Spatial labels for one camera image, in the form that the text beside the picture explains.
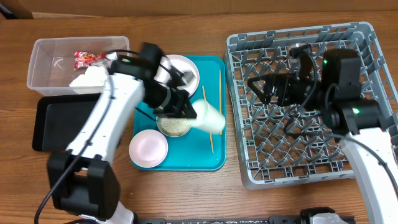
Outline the white cup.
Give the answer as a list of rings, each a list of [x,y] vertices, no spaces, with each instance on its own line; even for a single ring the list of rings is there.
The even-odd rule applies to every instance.
[[[193,104],[197,117],[187,119],[189,125],[207,133],[219,134],[226,126],[225,117],[205,100],[196,100]]]

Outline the white tissue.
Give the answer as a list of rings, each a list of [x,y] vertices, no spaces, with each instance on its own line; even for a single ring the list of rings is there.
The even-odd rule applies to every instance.
[[[94,88],[99,86],[102,89],[105,81],[107,80],[106,67],[109,67],[112,60],[117,59],[117,53],[113,52],[105,54],[107,60],[97,65],[81,68],[78,70],[85,70],[84,73],[78,75],[69,84],[71,88],[77,88],[75,90],[78,94],[89,93],[88,88]]]

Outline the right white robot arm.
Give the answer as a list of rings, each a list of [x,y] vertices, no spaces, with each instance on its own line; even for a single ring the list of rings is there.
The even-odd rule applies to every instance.
[[[284,133],[323,136],[339,142],[359,185],[370,223],[397,223],[397,164],[387,119],[376,100],[362,98],[361,58],[355,50],[332,49],[323,54],[322,73],[317,73],[311,48],[292,48],[289,58],[298,62],[295,72],[266,74],[248,80],[248,87],[268,104],[297,105],[289,121],[302,110],[320,112],[323,131]]]

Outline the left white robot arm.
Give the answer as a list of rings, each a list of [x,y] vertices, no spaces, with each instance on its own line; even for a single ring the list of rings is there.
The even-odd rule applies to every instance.
[[[63,152],[47,161],[50,191],[39,205],[34,223],[49,200],[78,216],[77,223],[137,223],[136,214],[120,201],[121,187],[112,169],[114,154],[134,108],[144,102],[160,118],[196,118],[183,89],[195,75],[179,70],[156,44],[140,52],[116,50],[104,66],[107,80],[81,131]]]

